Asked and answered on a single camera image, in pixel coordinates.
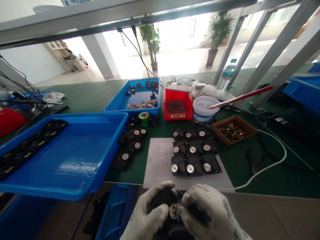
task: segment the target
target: red rod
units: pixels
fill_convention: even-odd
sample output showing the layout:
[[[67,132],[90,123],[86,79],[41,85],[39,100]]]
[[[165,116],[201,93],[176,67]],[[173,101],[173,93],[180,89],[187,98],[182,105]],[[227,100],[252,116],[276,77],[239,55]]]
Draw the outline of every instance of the red rod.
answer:
[[[242,99],[245,99],[245,98],[248,98],[248,97],[252,97],[254,95],[257,95],[257,94],[260,94],[260,93],[263,93],[263,92],[267,92],[267,91],[270,91],[274,89],[274,86],[273,85],[270,85],[268,87],[265,87],[265,88],[261,88],[257,91],[254,91],[254,92],[251,92],[251,93],[247,93],[245,95],[241,95],[239,97],[236,97],[236,98],[233,98],[233,99],[230,99],[228,101],[225,101],[225,102],[222,102],[222,103],[218,103],[216,105],[213,105],[211,107],[208,107],[207,109],[215,109],[215,108],[218,108],[218,107],[223,107],[225,105],[228,105],[230,103],[234,103],[234,102],[237,102],[237,101],[240,101]]]

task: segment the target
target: gloved hand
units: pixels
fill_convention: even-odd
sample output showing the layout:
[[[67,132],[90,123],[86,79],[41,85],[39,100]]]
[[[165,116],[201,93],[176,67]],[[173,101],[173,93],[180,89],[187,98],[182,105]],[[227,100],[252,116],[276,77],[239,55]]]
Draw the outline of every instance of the gloved hand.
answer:
[[[169,207],[162,204],[147,214],[147,206],[164,189],[174,188],[175,183],[165,181],[158,183],[142,194],[133,210],[129,223],[120,240],[152,240],[169,214]]]
[[[211,218],[204,225],[189,211],[190,205],[196,204],[202,212]],[[243,231],[231,211],[228,199],[217,189],[206,184],[197,184],[182,197],[179,215],[196,240],[252,240]]]

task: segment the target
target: plastic water bottle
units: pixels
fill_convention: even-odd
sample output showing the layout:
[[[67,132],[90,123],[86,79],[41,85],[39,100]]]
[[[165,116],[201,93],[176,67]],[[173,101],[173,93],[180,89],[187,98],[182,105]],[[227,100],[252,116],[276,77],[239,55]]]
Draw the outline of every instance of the plastic water bottle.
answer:
[[[232,58],[230,64],[226,66],[225,69],[223,70],[221,77],[219,79],[219,82],[217,84],[218,90],[222,90],[222,91],[226,90],[232,78],[232,75],[234,73],[234,70],[236,69],[236,65],[235,65],[236,61],[237,61],[236,58]]]

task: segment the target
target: wooden box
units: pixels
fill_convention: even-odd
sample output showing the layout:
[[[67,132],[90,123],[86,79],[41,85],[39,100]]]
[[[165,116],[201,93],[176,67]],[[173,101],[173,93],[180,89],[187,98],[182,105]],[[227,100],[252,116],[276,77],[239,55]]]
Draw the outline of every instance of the wooden box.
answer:
[[[230,142],[224,135],[222,132],[220,132],[218,129],[227,126],[230,123],[234,123],[236,124],[238,127],[242,128],[243,131],[248,132],[248,136],[244,137],[240,140],[236,140],[234,142]],[[243,120],[241,117],[239,116],[232,116],[229,117],[227,119],[221,120],[219,122],[216,122],[214,124],[212,124],[211,126],[211,130],[213,131],[214,135],[222,142],[223,145],[225,146],[230,146],[232,144],[235,144],[237,142],[242,141],[243,139],[246,139],[254,134],[256,134],[258,132],[258,130],[252,126],[251,124],[249,124],[248,122],[246,122],[245,120]]]

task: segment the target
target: floor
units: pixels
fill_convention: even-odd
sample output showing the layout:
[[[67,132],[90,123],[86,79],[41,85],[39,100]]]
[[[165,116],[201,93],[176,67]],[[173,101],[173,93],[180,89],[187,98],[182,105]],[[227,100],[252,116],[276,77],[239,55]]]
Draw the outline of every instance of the floor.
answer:
[[[256,68],[272,43],[269,41],[258,42],[257,46],[252,49],[247,61],[243,65],[242,69]],[[245,49],[246,44],[235,44],[230,53],[228,63],[232,58],[239,59],[242,52]],[[222,59],[226,47],[220,47],[217,56],[215,58],[212,68],[206,68],[206,61],[208,56],[208,48],[190,49],[176,52],[166,52],[157,54],[158,69],[155,73],[157,76],[171,76],[181,74],[194,74],[203,72],[215,72],[219,67],[219,62]],[[150,57],[144,55],[143,60],[145,64],[150,68]],[[283,58],[281,55],[273,66],[287,65],[290,59]],[[133,79],[133,78],[145,78],[148,77],[145,67],[141,63],[138,56],[127,57],[125,60],[116,62],[119,74],[115,77],[104,78],[96,65],[89,63],[89,69],[82,72],[66,73],[57,77],[47,79],[45,81],[35,83],[36,87],[53,86],[61,84],[73,84],[83,82],[99,82],[118,79]]]
[[[93,213],[93,202],[110,191],[111,183],[103,183],[100,190],[78,202],[58,201],[43,223],[34,240],[89,240],[91,235],[82,230]],[[139,186],[138,195],[146,189]],[[259,240],[319,240],[320,200],[271,197],[252,194],[229,193],[231,209],[252,239]],[[88,204],[82,221],[80,218]]]

